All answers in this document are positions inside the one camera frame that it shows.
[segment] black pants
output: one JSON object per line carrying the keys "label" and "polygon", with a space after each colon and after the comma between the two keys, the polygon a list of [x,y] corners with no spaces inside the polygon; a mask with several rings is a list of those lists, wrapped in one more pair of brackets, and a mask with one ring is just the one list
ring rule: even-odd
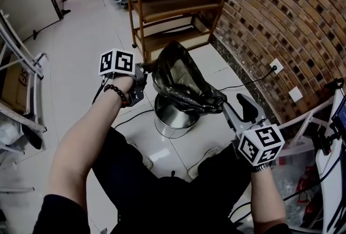
{"label": "black pants", "polygon": [[203,161],[198,167],[199,175],[191,183],[177,177],[174,184],[171,177],[158,179],[143,165],[141,153],[113,128],[108,131],[92,169],[122,217],[132,216],[141,205],[150,204],[149,197],[167,197],[163,190],[168,187],[174,193],[186,195],[191,204],[208,203],[227,216],[250,183],[247,164],[236,158],[232,145]]}

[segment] wooden shelving unit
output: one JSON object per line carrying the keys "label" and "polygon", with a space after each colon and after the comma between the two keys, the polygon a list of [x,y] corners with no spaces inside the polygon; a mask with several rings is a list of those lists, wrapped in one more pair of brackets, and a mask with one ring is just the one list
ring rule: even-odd
{"label": "wooden shelving unit", "polygon": [[[129,16],[133,47],[139,47],[145,62],[154,61],[171,41],[180,42],[188,50],[209,42],[224,0],[137,0],[129,1]],[[132,12],[139,15],[139,27],[134,28]],[[205,10],[217,10],[212,27],[207,28],[197,17]]]}

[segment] cardboard box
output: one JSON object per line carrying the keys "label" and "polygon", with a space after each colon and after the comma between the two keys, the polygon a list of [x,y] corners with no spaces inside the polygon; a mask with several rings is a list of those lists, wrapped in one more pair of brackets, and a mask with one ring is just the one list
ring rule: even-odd
{"label": "cardboard box", "polygon": [[[17,60],[15,55],[5,58],[2,65]],[[0,102],[18,113],[26,112],[26,93],[29,74],[21,63],[17,63],[0,71]]]}

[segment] wall switch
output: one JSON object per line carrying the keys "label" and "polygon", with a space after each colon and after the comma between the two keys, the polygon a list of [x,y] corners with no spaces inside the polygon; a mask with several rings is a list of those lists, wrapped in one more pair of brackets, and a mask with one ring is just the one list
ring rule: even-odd
{"label": "wall switch", "polygon": [[288,94],[290,94],[294,102],[298,101],[303,97],[302,93],[300,92],[297,86],[295,86],[291,91],[289,91]]}
{"label": "wall switch", "polygon": [[275,58],[273,62],[271,62],[270,64],[271,67],[276,66],[276,70],[275,73],[278,74],[279,72],[281,72],[283,70],[283,65],[280,63],[280,61]]}

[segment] beaded bracelet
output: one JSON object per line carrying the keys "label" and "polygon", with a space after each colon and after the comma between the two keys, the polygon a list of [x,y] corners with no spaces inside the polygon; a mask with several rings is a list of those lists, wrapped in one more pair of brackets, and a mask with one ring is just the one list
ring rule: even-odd
{"label": "beaded bracelet", "polygon": [[120,98],[121,98],[121,108],[125,108],[126,106],[127,106],[127,104],[128,104],[128,101],[127,101],[127,99],[126,99],[126,97],[125,97],[125,95],[124,95],[124,93],[122,92],[122,90],[120,90],[117,86],[114,86],[113,84],[107,84],[105,87],[104,87],[104,89],[103,89],[103,91],[104,92],[106,92],[107,90],[114,90],[115,92],[117,92],[117,94],[120,96]]}

